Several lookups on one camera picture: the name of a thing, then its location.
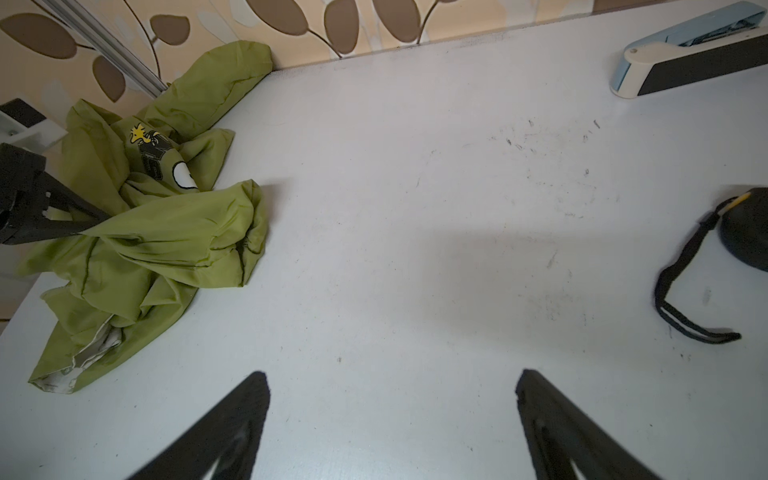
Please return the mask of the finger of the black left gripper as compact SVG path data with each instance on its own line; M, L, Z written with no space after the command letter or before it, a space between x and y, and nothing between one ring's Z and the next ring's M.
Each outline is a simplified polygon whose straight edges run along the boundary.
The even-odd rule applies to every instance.
M20 245L78 235L110 216L45 171L46 158L1 145L1 243Z

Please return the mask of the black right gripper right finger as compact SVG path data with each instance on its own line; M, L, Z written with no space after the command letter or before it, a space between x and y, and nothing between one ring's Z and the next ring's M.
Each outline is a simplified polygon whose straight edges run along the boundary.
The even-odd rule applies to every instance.
M539 479L656 479L540 372L525 369L517 408Z

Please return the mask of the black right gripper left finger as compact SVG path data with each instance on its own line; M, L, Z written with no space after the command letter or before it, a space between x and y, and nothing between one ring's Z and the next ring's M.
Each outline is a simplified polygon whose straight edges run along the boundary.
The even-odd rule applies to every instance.
M255 371L136 471L134 479L249 479L270 406L265 373Z

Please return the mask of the green zip-up hooded jacket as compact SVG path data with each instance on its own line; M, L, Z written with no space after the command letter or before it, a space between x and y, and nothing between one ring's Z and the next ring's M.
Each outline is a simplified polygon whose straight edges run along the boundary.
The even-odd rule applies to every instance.
M199 289L248 282L267 208L251 180L216 188L234 139L218 122L272 69L267 45L237 41L203 54L132 116L71 107L59 178L106 219L35 243L20 264L23 275L63 280L42 296L57 322L32 385L76 392L170 328Z

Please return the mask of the light blue white stapler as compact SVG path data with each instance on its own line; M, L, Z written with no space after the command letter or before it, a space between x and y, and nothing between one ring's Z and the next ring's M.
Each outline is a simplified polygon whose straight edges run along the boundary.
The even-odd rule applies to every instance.
M739 1L639 39L624 49L610 89L634 99L763 66L766 17Z

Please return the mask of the aluminium frame strut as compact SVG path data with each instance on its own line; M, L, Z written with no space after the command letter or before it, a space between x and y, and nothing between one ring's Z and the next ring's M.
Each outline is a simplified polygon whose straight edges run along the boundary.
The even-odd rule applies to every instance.
M83 37L148 95L157 98L167 89L160 73L153 72L79 1L42 0L39 4L55 19Z

